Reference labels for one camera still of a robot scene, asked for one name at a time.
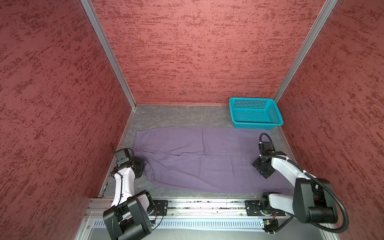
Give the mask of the aluminium corner post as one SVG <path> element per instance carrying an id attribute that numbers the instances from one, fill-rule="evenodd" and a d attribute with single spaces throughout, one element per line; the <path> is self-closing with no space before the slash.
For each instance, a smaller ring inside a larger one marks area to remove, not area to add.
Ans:
<path id="1" fill-rule="evenodd" d="M 137 103 L 134 100 L 133 94 L 128 86 L 128 83 L 126 81 L 126 78 L 123 74 L 123 71 L 118 63 L 118 60 L 113 52 L 113 49 L 108 41 L 108 38 L 105 34 L 105 31 L 103 30 L 102 24 L 97 16 L 97 13 L 95 11 L 95 8 L 92 4 L 92 1 L 90 0 L 81 0 L 81 3 L 83 5 L 83 8 L 91 22 L 91 25 L 105 51 L 105 54 L 114 70 L 114 73 L 129 101 L 129 104 L 131 108 L 135 111 L 137 108 Z"/>
<path id="2" fill-rule="evenodd" d="M 325 1 L 310 31 L 308 32 L 300 50 L 298 51 L 298 54 L 296 55 L 293 63 L 291 64 L 287 74 L 285 75 L 279 89 L 277 90 L 274 96 L 274 101 L 276 103 L 278 103 L 281 97 L 283 96 L 285 90 L 287 89 L 295 73 L 299 69 L 301 63 L 305 59 L 307 53 L 309 52 L 310 48 L 312 47 L 313 43 L 315 42 L 317 36 L 319 35 L 320 31 L 322 30 L 324 24 L 326 23 L 327 19 L 329 18 L 337 3 L 338 0 Z"/>

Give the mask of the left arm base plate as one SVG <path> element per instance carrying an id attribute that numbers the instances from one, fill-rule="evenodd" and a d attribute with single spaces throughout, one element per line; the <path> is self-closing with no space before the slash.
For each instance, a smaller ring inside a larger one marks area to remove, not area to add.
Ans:
<path id="1" fill-rule="evenodd" d="M 168 205 L 169 201 L 168 200 L 154 200 L 154 212 L 153 216 L 166 216 L 168 213 Z"/>

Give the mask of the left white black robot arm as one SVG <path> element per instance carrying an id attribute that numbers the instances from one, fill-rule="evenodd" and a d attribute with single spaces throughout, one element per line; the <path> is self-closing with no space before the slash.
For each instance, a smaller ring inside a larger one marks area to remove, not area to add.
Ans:
<path id="1" fill-rule="evenodd" d="M 112 240 L 141 240 L 153 231 L 148 209 L 155 204 L 150 193 L 135 193 L 134 181 L 142 176 L 145 161 L 134 157 L 114 168 L 116 181 L 112 206 L 104 211 L 103 220 Z"/>

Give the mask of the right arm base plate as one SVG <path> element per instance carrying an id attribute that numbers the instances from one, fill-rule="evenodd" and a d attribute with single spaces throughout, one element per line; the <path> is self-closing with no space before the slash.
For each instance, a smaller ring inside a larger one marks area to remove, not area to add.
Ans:
<path id="1" fill-rule="evenodd" d="M 273 211 L 271 214 L 265 214 L 261 211 L 260 201 L 259 200 L 246 200 L 245 201 L 245 210 L 248 217 L 285 217 L 285 212 L 282 211 Z"/>

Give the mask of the teal plastic basket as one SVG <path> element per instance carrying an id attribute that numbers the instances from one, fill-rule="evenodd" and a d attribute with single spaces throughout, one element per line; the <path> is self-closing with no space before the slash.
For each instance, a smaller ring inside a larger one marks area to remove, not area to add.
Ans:
<path id="1" fill-rule="evenodd" d="M 237 129 L 271 130 L 284 124 L 280 110 L 273 99 L 229 99 L 230 114 Z"/>

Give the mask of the right connector board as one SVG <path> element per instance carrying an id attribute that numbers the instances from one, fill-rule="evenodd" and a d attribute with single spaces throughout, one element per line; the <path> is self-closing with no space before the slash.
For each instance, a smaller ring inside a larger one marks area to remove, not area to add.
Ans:
<path id="1" fill-rule="evenodd" d="M 277 219 L 274 220 L 265 220 L 263 221 L 264 231 L 268 234 L 273 234 L 279 229 L 279 221 Z"/>

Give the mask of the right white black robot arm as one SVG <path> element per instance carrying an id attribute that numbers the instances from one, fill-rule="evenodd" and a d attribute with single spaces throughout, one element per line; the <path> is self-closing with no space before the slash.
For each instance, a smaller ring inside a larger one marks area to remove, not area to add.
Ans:
<path id="1" fill-rule="evenodd" d="M 329 187 L 327 180 L 309 175 L 286 156 L 260 156 L 252 165 L 265 179 L 275 171 L 280 172 L 294 187 L 292 197 L 264 192 L 259 203 L 263 215 L 271 216 L 281 210 L 305 224 L 334 224 L 338 221 L 336 201 L 321 186 Z"/>

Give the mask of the aluminium front rail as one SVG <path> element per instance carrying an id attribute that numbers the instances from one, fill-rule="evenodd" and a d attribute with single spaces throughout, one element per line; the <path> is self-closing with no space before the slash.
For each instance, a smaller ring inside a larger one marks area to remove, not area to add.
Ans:
<path id="1" fill-rule="evenodd" d="M 168 200 L 168 219 L 272 219 L 274 217 L 248 217 L 245 210 L 245 201 L 253 199 L 199 199 L 199 198 L 156 198 L 155 200 Z"/>

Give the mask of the right aluminium corner post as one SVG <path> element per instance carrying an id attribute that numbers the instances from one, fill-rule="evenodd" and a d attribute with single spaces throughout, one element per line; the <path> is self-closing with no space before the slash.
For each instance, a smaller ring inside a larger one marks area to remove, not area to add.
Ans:
<path id="1" fill-rule="evenodd" d="M 324 24 L 326 23 L 327 19 L 329 18 L 337 3 L 338 0 L 325 1 L 310 31 L 308 32 L 300 50 L 298 51 L 298 54 L 296 55 L 293 63 L 291 64 L 287 74 L 285 75 L 279 89 L 277 90 L 274 96 L 274 101 L 276 103 L 278 103 L 281 97 L 283 96 L 285 90 L 287 89 L 295 73 L 299 69 L 301 63 L 305 59 L 307 53 L 309 52 L 310 48 L 312 47 L 313 43 L 315 42 L 317 36 L 319 35 L 320 31 L 322 30 Z"/>

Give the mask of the purple trousers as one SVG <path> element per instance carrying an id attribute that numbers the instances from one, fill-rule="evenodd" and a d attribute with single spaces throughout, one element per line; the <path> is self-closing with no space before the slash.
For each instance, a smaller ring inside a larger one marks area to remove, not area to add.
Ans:
<path id="1" fill-rule="evenodd" d="M 265 179 L 253 167 L 263 130 L 205 127 L 157 128 L 136 133 L 134 154 L 146 161 L 157 186 L 223 194 L 277 192 L 292 185 L 279 172 Z"/>

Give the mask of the left aluminium corner post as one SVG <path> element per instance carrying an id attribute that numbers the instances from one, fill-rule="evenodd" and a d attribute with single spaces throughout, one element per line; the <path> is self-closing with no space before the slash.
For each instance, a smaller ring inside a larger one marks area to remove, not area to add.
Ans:
<path id="1" fill-rule="evenodd" d="M 123 71 L 118 63 L 118 60 L 113 52 L 113 49 L 108 41 L 108 38 L 105 34 L 105 31 L 103 30 L 102 24 L 97 16 L 97 13 L 95 11 L 95 8 L 92 4 L 92 1 L 90 0 L 81 0 L 81 3 L 83 5 L 83 8 L 91 22 L 91 25 L 105 51 L 105 54 L 114 70 L 114 73 L 129 101 L 129 104 L 131 108 L 135 111 L 137 108 L 137 103 L 134 100 L 133 94 L 128 86 L 128 83 L 126 81 L 126 78 L 123 74 Z"/>

